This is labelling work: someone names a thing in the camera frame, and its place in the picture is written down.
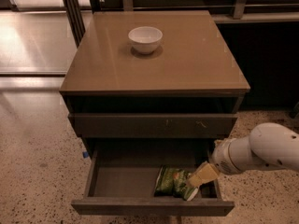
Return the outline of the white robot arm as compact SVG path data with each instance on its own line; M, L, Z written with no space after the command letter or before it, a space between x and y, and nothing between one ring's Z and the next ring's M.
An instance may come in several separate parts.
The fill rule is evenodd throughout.
M257 125L248 136L217 140L210 162L203 162L187 179L199 188L223 173L239 175L249 170L299 171L299 134L276 123Z

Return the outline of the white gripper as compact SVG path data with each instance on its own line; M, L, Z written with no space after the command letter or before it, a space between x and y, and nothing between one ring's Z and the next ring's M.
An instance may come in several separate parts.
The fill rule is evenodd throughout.
M212 163L226 175L238 175L252 166L252 152L249 138L233 138L216 140L212 152ZM187 179L189 187L199 188L201 185L216 180L220 171L207 161L203 162Z

